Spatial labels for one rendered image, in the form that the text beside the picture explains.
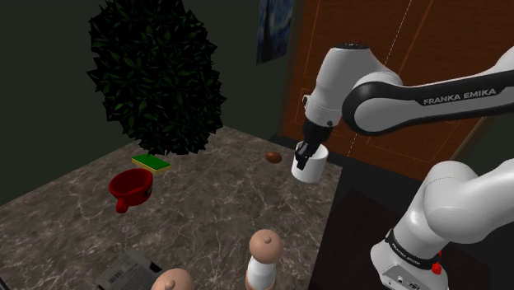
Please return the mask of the white cup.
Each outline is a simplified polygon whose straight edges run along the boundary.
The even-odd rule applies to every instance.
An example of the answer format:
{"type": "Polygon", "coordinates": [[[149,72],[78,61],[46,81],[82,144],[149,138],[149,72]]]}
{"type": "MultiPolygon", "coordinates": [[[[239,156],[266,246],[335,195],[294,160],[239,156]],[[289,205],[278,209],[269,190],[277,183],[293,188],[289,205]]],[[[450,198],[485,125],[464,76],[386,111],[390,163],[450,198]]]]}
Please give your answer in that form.
{"type": "Polygon", "coordinates": [[[306,160],[306,165],[303,171],[297,169],[297,162],[295,161],[294,156],[291,169],[292,175],[297,180],[307,184],[314,184],[318,182],[325,168],[328,155],[328,149],[323,144],[319,145],[315,154],[306,160]]]}

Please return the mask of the red cup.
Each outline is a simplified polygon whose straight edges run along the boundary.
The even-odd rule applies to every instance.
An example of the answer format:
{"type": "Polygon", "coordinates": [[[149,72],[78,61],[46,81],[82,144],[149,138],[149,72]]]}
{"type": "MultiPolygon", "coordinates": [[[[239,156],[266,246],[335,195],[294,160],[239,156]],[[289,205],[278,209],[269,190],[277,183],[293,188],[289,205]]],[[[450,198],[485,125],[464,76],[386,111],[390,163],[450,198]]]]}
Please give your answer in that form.
{"type": "Polygon", "coordinates": [[[133,168],[116,175],[109,182],[109,192],[116,198],[117,213],[146,202],[152,194],[153,175],[143,168],[133,168]]]}

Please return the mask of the dark green leafy plant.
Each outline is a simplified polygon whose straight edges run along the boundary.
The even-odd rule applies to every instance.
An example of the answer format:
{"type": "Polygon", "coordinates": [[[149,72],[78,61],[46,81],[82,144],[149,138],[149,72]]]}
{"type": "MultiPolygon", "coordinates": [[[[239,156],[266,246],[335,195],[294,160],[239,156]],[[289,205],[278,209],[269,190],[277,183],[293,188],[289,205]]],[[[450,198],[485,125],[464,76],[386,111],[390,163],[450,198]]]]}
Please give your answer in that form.
{"type": "Polygon", "coordinates": [[[181,0],[105,0],[89,23],[106,118],[150,155],[203,150],[225,101],[204,24],[181,0]]]}

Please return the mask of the grey book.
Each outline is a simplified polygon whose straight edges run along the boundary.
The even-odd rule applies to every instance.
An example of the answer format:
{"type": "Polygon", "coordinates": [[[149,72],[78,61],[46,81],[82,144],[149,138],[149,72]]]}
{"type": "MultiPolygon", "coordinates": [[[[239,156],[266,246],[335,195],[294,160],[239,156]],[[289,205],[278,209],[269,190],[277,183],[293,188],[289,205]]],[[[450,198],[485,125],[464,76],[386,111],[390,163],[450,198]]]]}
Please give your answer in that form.
{"type": "Polygon", "coordinates": [[[99,290],[151,290],[164,270],[135,249],[129,249],[95,280],[99,290]]]}

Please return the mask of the blue wall picture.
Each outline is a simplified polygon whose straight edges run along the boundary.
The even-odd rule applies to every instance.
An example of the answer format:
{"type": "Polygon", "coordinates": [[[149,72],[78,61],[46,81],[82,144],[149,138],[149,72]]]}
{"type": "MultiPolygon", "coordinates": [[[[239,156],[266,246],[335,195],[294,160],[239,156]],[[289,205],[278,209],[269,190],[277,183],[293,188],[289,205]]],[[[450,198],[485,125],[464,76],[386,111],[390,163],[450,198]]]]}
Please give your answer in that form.
{"type": "Polygon", "coordinates": [[[293,8],[294,0],[259,0],[257,65],[286,54],[293,8]]]}

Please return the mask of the green and yellow sponge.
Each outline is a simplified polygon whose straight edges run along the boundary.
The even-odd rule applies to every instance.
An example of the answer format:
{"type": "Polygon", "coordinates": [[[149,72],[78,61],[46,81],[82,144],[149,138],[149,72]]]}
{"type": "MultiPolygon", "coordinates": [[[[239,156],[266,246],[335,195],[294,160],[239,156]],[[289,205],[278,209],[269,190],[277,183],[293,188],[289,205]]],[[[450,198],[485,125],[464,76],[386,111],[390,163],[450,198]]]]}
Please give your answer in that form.
{"type": "Polygon", "coordinates": [[[132,163],[153,174],[161,173],[171,168],[170,163],[146,153],[132,157],[132,163]]]}

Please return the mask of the brown wooden door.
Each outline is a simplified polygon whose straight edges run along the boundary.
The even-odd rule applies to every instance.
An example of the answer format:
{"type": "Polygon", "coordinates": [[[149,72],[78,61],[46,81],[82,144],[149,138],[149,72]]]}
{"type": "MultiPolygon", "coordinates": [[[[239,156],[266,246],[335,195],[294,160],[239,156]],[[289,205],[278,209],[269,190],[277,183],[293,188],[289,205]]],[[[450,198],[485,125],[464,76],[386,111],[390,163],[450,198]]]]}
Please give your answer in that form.
{"type": "MultiPolygon", "coordinates": [[[[326,52],[366,44],[408,86],[482,72],[514,46],[514,0],[297,0],[303,6],[284,134],[301,140],[301,99],[312,92],[326,52]]],[[[459,159],[490,117],[421,124],[378,137],[339,124],[331,152],[422,180],[439,161],[459,159]]]]}

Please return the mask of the dark robot stand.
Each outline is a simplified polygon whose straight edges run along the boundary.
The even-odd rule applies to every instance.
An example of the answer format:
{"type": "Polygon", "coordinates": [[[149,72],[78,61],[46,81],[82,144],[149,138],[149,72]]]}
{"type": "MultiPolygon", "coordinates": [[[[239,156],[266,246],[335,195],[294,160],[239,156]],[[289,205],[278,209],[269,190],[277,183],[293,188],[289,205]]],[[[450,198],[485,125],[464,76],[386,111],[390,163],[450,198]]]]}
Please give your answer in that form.
{"type": "MultiPolygon", "coordinates": [[[[308,290],[390,290],[381,284],[370,250],[399,219],[350,190],[329,214],[308,290]]],[[[450,290],[492,290],[490,268],[452,245],[442,250],[442,266],[450,290]]]]}

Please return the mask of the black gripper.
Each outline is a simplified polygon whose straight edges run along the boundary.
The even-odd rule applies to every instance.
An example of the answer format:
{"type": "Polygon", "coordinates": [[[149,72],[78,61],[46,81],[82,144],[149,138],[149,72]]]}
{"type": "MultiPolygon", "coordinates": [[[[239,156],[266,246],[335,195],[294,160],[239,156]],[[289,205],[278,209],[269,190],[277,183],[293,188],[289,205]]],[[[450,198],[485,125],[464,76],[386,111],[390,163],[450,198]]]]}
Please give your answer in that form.
{"type": "Polygon", "coordinates": [[[305,119],[302,125],[302,132],[304,140],[297,144],[295,149],[295,161],[297,162],[297,169],[303,171],[306,165],[306,160],[311,158],[317,151],[319,145],[326,142],[332,133],[331,126],[321,126],[309,119],[305,119]]]}

